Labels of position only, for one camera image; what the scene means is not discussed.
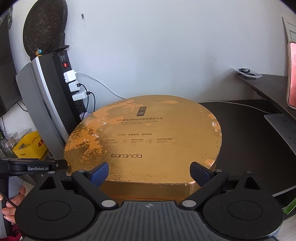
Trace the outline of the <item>person left hand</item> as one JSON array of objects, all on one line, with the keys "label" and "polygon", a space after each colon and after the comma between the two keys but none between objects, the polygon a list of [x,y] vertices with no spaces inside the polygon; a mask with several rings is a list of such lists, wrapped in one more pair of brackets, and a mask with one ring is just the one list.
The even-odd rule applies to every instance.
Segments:
[{"label": "person left hand", "polygon": [[11,222],[12,224],[16,223],[15,221],[16,207],[19,206],[20,203],[24,200],[25,193],[26,193],[26,188],[24,186],[21,186],[19,190],[19,194],[11,199],[11,203],[13,203],[13,205],[7,201],[6,206],[2,209],[2,214],[4,218],[7,221]]}]

